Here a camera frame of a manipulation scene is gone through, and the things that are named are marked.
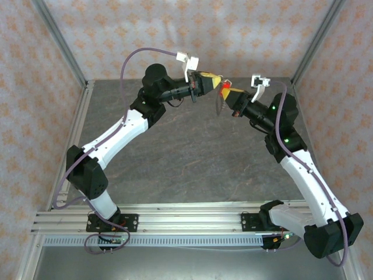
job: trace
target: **purple cable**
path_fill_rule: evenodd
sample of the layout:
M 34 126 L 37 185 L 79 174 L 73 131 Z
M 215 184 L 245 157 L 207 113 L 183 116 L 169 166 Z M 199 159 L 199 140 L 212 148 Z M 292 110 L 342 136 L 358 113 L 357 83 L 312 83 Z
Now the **purple cable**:
M 285 146 L 285 144 L 282 142 L 282 139 L 281 139 L 281 136 L 280 136 L 280 117 L 281 117 L 281 111 L 282 111 L 282 108 L 284 106 L 284 102 L 285 102 L 285 98 L 286 98 L 286 92 L 287 92 L 287 86 L 283 83 L 283 82 L 280 82 L 280 81 L 273 81 L 273 83 L 279 83 L 281 85 L 283 85 L 284 87 L 284 91 L 281 95 L 281 100 L 280 100 L 280 104 L 279 104 L 279 108 L 277 110 L 277 116 L 276 116 L 276 123 L 275 123 L 275 133 L 276 133 L 276 138 L 277 138 L 277 141 L 279 143 L 279 145 L 281 146 L 281 148 L 289 155 L 291 156 L 293 159 L 295 159 L 300 165 L 302 165 L 307 171 L 310 171 L 311 168 L 305 163 L 303 162 L 300 158 L 298 158 L 295 154 L 293 154 L 289 149 L 287 149 L 287 147 Z M 328 191 L 326 190 L 326 187 L 324 186 L 323 182 L 321 181 L 321 179 L 315 174 L 315 172 L 311 172 L 311 175 L 313 176 L 313 178 L 317 181 L 317 183 L 320 185 L 321 189 L 323 190 L 323 192 L 325 193 L 329 203 L 331 204 L 332 208 L 337 208 L 337 206 L 335 205 L 334 203 L 334 200 L 333 198 L 330 196 L 330 194 L 328 193 Z M 343 222 L 343 219 L 342 219 L 342 216 L 341 214 L 339 213 L 339 211 L 335 211 L 335 214 L 336 216 L 338 217 L 338 220 L 340 222 L 340 225 L 341 225 L 341 228 L 342 228 L 342 234 L 343 234 L 343 257 L 342 257 L 342 260 L 340 262 L 340 264 L 337 264 L 335 263 L 329 256 L 326 256 L 326 258 L 333 264 L 335 265 L 336 267 L 342 267 L 344 266 L 344 263 L 346 262 L 347 260 L 347 253 L 348 253 L 348 250 L 349 250 L 349 241 L 348 241 L 348 237 L 347 237 L 347 230 L 346 230 L 346 225 L 344 224 Z
M 124 61 L 123 63 L 123 66 L 122 66 L 122 70 L 121 70 L 121 79 L 120 79 L 120 92 L 122 94 L 122 97 L 123 97 L 123 100 L 125 102 L 125 92 L 124 92 L 124 88 L 123 88 L 123 75 L 124 75 L 124 69 L 126 67 L 126 64 L 127 62 L 131 59 L 131 57 L 133 57 L 133 55 L 135 55 L 136 53 L 140 52 L 140 51 L 157 51 L 158 53 L 163 53 L 163 54 L 168 54 L 168 55 L 172 55 L 174 57 L 176 57 L 176 53 L 174 52 L 170 52 L 170 51 L 164 51 L 164 50 L 160 50 L 158 48 L 138 48 L 137 50 L 133 51 L 130 53 L 130 55 L 126 58 L 126 60 Z M 123 121 L 125 121 L 127 118 L 127 109 L 125 110 L 124 112 L 124 115 L 123 115 Z M 61 209 L 65 209 L 66 207 L 72 205 L 72 204 L 75 204 L 77 201 L 79 200 L 85 200 L 86 197 L 83 195 L 83 196 L 80 196 L 80 197 L 77 197 L 75 199 L 73 199 L 72 201 L 70 201 L 69 203 L 66 203 L 65 205 L 63 206 L 58 206 L 57 205 L 57 198 L 58 198 L 58 194 L 59 192 L 61 191 L 62 189 L 62 186 L 64 184 L 64 181 L 67 179 L 67 177 L 69 176 L 69 174 L 72 172 L 72 170 L 83 160 L 85 159 L 90 153 L 92 153 L 95 149 L 97 149 L 98 147 L 100 147 L 102 144 L 104 144 L 106 141 L 108 141 L 110 138 L 112 138 L 120 129 L 122 128 L 122 124 L 120 124 L 112 133 L 110 133 L 108 136 L 106 136 L 103 140 L 101 140 L 99 143 L 97 143 L 94 147 L 90 148 L 87 152 L 85 152 L 80 158 L 78 158 L 76 160 L 76 162 L 74 162 L 74 164 L 65 172 L 65 174 L 62 176 L 61 180 L 59 181 L 56 189 L 55 189 L 55 192 L 54 192 L 54 195 L 53 195 L 53 207 L 54 209 L 58 209 L 58 210 L 61 210 Z M 120 246 L 118 246 L 117 248 L 115 249 L 112 249 L 111 251 L 117 251 L 121 248 L 123 248 L 128 242 L 129 242 L 129 238 L 130 238 L 130 234 L 129 234 L 129 231 L 120 226 L 120 225 L 116 225 L 112 222 L 109 222 L 108 220 L 104 219 L 94 208 L 94 206 L 90 203 L 89 199 L 85 200 L 89 207 L 94 211 L 94 213 L 105 223 L 113 226 L 113 227 L 116 227 L 116 228 L 119 228 L 119 229 L 122 229 L 124 230 L 127 234 L 128 234 L 128 238 L 127 240 Z M 90 253 L 90 254 L 94 254 L 94 255 L 98 255 L 98 254 L 104 254 L 105 252 L 93 252 L 93 251 L 90 251 L 88 248 L 87 248 L 87 242 L 88 240 L 93 237 L 93 236 L 98 236 L 98 235 L 101 235 L 101 236 L 105 236 L 105 237 L 114 237 L 113 235 L 110 235 L 110 234 L 99 234 L 99 233 L 95 233 L 95 234 L 91 234 L 90 236 L 87 237 L 85 243 L 84 243 L 84 246 L 85 246 L 85 250 Z

